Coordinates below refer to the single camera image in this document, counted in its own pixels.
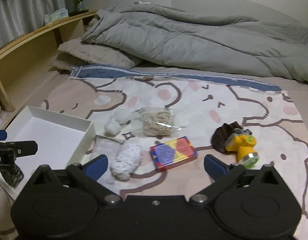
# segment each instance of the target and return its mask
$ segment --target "gray-green comforter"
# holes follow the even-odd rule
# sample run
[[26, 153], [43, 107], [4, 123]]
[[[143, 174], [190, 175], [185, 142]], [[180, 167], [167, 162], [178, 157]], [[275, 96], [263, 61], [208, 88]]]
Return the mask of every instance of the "gray-green comforter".
[[82, 37], [160, 65], [308, 81], [308, 29], [158, 5], [99, 10]]

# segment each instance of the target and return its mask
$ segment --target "blue gripper pad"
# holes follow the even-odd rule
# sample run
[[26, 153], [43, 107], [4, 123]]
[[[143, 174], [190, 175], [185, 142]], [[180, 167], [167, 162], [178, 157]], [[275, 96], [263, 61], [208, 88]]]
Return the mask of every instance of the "blue gripper pad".
[[204, 169], [208, 175], [216, 181], [223, 175], [226, 175], [229, 171], [229, 166], [211, 154], [208, 154], [204, 158]]
[[97, 181], [109, 166], [106, 155], [100, 155], [83, 165], [84, 174]]
[[0, 141], [5, 141], [7, 138], [7, 132], [5, 130], [0, 130]]

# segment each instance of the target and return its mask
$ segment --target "blue border of blanket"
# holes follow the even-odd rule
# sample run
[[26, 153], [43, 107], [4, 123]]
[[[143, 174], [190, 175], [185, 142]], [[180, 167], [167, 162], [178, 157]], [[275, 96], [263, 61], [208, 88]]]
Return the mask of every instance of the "blue border of blanket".
[[281, 88], [276, 85], [266, 84], [252, 79], [230, 78], [224, 76], [211, 76], [199, 74], [175, 74], [175, 73], [146, 73], [125, 69], [121, 67], [109, 65], [87, 65], [82, 67], [72, 67], [70, 77], [73, 78], [120, 78], [128, 76], [169, 76], [179, 78], [192, 78], [215, 83], [222, 83], [231, 86], [251, 87], [262, 91], [281, 91]]

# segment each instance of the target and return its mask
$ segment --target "clear plastic bag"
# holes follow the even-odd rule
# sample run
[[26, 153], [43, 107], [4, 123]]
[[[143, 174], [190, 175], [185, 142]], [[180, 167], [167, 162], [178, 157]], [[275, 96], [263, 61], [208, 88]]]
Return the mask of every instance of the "clear plastic bag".
[[175, 124], [176, 109], [144, 107], [135, 111], [134, 128], [138, 135], [147, 137], [168, 137], [184, 126]]

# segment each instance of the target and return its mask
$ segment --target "pillow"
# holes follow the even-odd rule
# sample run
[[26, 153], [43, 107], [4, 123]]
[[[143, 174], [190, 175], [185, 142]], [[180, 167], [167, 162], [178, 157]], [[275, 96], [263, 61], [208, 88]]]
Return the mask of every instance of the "pillow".
[[71, 71], [72, 66], [86, 66], [88, 62], [74, 57], [66, 52], [60, 52], [49, 60], [49, 64], [57, 67], [58, 69]]
[[110, 46], [82, 42], [81, 38], [60, 44], [58, 50], [89, 64], [105, 64], [127, 69], [133, 68], [143, 61], [138, 57]]

